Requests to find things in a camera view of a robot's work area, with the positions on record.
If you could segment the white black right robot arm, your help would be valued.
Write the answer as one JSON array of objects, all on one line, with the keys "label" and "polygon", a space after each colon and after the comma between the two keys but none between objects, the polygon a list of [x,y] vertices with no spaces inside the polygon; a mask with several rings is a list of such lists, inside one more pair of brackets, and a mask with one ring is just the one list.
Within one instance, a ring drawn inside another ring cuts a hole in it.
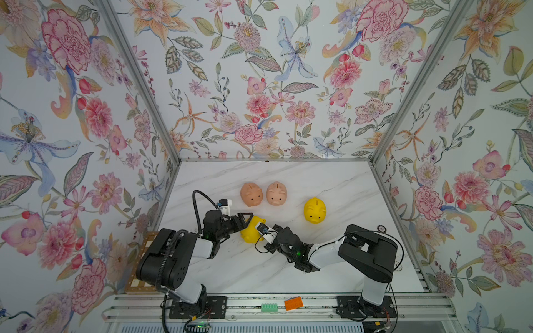
[{"label": "white black right robot arm", "polygon": [[361,301],[363,306],[380,307],[385,300],[387,285],[396,270],[398,242],[380,232],[349,225],[338,239],[324,244],[307,244],[289,227],[269,227],[258,223],[255,229],[265,239],[265,250],[280,253],[294,267],[305,273],[346,262],[364,275]]}]

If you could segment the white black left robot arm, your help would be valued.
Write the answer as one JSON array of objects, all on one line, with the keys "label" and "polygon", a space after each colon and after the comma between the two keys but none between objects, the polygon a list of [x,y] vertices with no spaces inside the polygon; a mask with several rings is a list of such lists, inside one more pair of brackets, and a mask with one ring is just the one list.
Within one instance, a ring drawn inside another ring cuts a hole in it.
[{"label": "white black left robot arm", "polygon": [[229,216],[220,210],[210,210],[205,214],[200,234],[160,230],[137,265],[135,277],[174,301],[198,303],[205,287],[187,277],[191,260],[214,258],[222,241],[245,230],[252,218],[252,213]]}]

